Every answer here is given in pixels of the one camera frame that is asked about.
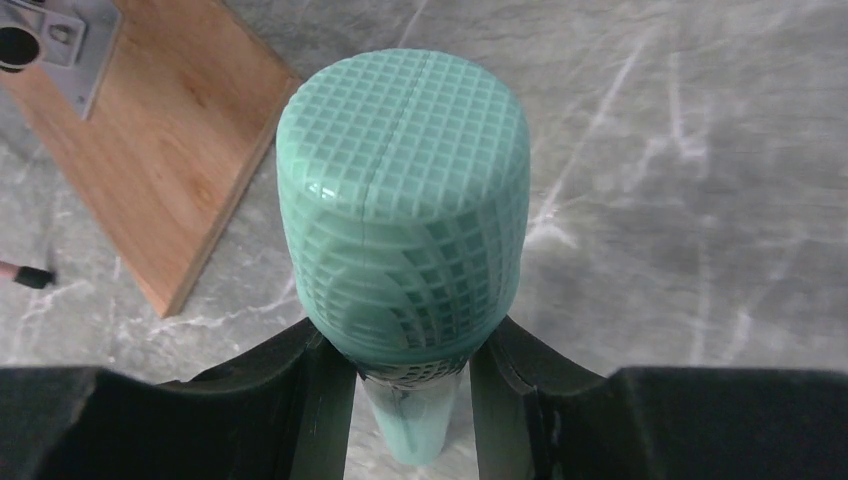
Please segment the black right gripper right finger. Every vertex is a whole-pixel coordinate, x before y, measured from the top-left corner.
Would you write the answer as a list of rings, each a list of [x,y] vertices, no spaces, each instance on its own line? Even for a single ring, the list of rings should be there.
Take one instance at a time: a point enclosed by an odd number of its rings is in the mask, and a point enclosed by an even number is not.
[[[470,364],[483,479],[843,479],[847,377],[626,367],[603,377],[505,320]]]

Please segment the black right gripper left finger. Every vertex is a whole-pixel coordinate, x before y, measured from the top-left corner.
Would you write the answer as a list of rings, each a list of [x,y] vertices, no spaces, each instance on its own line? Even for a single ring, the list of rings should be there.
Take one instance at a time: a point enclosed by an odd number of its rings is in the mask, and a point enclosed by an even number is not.
[[[188,381],[1,371],[5,479],[340,479],[355,369],[308,321]]]

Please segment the green microphone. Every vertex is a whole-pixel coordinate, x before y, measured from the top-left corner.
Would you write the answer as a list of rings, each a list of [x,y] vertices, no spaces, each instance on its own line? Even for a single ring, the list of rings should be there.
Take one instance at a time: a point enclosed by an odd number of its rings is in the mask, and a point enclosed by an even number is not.
[[[356,366],[393,457],[428,464],[463,368],[517,292],[530,193],[522,106],[461,57],[366,52],[297,90],[276,155],[299,301]]]

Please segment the pink music stand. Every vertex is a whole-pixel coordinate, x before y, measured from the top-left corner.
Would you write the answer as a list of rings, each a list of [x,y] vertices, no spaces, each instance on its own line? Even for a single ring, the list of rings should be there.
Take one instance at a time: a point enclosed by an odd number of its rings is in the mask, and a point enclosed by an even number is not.
[[[53,271],[30,266],[20,266],[9,262],[1,262],[1,278],[27,288],[42,290],[55,283]]]

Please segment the wooden board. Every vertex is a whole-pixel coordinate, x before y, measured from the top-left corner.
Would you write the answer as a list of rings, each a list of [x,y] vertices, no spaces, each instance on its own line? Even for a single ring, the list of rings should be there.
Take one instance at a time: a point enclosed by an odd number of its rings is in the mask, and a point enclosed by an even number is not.
[[[161,317],[179,313],[300,78],[220,1],[120,1],[86,116],[45,67],[2,85]]]

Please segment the metal bracket under unit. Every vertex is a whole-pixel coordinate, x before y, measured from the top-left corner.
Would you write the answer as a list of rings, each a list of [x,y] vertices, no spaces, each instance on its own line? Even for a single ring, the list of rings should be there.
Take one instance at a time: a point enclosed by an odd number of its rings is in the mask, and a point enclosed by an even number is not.
[[[85,120],[102,82],[123,15],[110,0],[3,0],[1,70],[41,67]]]

